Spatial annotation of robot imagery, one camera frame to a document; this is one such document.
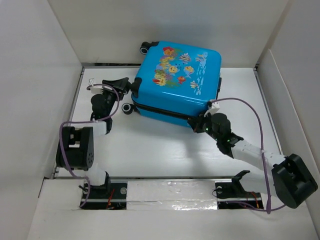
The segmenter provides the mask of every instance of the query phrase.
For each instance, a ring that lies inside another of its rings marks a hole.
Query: reflective plastic wrap
[[[212,180],[142,180],[127,185],[128,210],[217,210]]]

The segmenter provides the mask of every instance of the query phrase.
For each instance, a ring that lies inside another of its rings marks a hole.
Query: blue suitcase
[[[145,59],[131,85],[131,98],[142,116],[188,126],[208,110],[220,90],[221,55],[214,50],[159,41],[141,45]],[[129,104],[122,110],[126,113]]]

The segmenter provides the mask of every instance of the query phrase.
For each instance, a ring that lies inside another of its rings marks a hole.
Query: gray wall
[[[320,184],[319,9],[319,0],[293,1],[258,69],[284,151],[287,154],[296,152],[298,155],[303,155],[318,184]],[[320,233],[319,198],[318,190],[307,201],[318,234]]]
[[[0,0],[0,239],[25,240],[81,64],[46,0]]]
[[[81,62],[140,63],[144,41],[215,49],[254,67],[288,0],[49,0]]]

